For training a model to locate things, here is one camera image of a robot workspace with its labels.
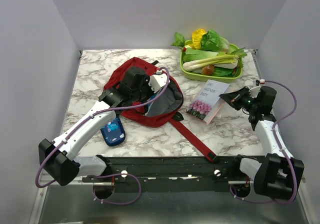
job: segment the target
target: blue case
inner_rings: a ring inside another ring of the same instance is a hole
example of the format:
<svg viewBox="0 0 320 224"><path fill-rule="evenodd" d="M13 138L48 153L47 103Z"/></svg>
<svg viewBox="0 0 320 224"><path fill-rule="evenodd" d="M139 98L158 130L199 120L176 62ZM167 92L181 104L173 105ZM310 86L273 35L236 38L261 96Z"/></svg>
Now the blue case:
<svg viewBox="0 0 320 224"><path fill-rule="evenodd" d="M119 117L101 128L105 143L111 147L119 145L126 139L126 133Z"/></svg>

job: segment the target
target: green basket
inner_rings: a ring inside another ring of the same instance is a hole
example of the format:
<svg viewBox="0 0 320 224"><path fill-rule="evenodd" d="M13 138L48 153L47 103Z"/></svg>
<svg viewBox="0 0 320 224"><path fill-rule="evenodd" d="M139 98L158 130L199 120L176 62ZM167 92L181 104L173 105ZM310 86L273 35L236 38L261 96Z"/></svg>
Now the green basket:
<svg viewBox="0 0 320 224"><path fill-rule="evenodd" d="M187 45L191 43L192 43L192 40L187 40L184 44ZM230 47L233 47L234 49L238 49L238 47L234 44L230 44ZM237 69L235 77L215 77L215 76L202 75L200 73L187 72L182 68L182 63L183 63L182 55L183 55L183 52L181 52L181 55L180 55L180 68L182 70L183 75L188 79L194 79L198 81L207 81L208 79L212 79L219 82L232 83L233 81L235 81L236 79L242 76L242 68Z"/></svg>

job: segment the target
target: book cover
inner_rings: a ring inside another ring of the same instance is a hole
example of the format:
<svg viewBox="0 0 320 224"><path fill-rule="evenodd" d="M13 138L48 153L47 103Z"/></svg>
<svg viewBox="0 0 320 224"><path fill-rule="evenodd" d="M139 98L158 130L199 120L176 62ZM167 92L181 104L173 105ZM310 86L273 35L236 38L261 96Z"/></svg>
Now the book cover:
<svg viewBox="0 0 320 224"><path fill-rule="evenodd" d="M223 105L219 95L225 93L230 84L208 80L203 89L191 102L186 112L204 120L207 124L214 118Z"/></svg>

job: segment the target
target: white marble surface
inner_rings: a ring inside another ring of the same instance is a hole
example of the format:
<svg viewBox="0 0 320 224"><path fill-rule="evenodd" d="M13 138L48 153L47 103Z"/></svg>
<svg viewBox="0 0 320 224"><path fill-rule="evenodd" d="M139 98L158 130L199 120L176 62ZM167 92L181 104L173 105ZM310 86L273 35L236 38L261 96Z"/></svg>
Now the white marble surface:
<svg viewBox="0 0 320 224"><path fill-rule="evenodd" d="M112 72L132 57L148 62L158 60L157 66L167 67L176 79L184 95L180 112L182 123L218 155L261 155L262 147L248 122L248 116L224 105L209 125L188 115L185 110L200 91L204 82L190 80L179 68L180 51L176 49L119 49L85 50L80 62L72 97L67 111L64 130L69 129L93 106ZM241 79L232 83L236 90L250 85L258 74L250 52L243 60ZM170 123L159 128L144 127L121 117L126 140L115 147L109 147L98 132L81 149L79 156L201 156L201 153L182 136Z"/></svg>

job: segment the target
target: wall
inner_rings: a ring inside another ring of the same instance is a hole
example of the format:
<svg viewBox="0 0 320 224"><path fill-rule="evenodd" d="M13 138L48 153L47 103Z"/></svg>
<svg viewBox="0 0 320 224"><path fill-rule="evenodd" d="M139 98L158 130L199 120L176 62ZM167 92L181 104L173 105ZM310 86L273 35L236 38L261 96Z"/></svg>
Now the wall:
<svg viewBox="0 0 320 224"><path fill-rule="evenodd" d="M257 60L265 79L276 80L296 94L296 113L280 124L291 153L303 160L306 187L314 210L320 210L320 0L287 0L265 36ZM281 88L274 110L288 113L293 102Z"/></svg>
<svg viewBox="0 0 320 224"><path fill-rule="evenodd" d="M79 51L52 0L0 0L0 223L26 224L38 143L60 128Z"/></svg>
<svg viewBox="0 0 320 224"><path fill-rule="evenodd" d="M169 47L213 28L239 46L257 48L285 0L53 0L81 49Z"/></svg>

